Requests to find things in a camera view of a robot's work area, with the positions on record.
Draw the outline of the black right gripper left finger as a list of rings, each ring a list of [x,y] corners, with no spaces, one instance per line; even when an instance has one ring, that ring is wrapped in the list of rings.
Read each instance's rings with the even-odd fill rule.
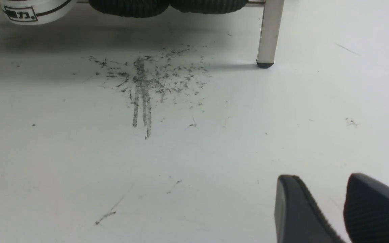
[[[278,243],[344,242],[296,175],[278,177],[274,218]]]

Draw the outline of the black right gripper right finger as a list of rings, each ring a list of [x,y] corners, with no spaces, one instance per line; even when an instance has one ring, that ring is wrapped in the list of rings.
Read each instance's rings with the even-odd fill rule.
[[[353,243],[389,243],[389,186],[363,173],[347,183],[344,223]]]

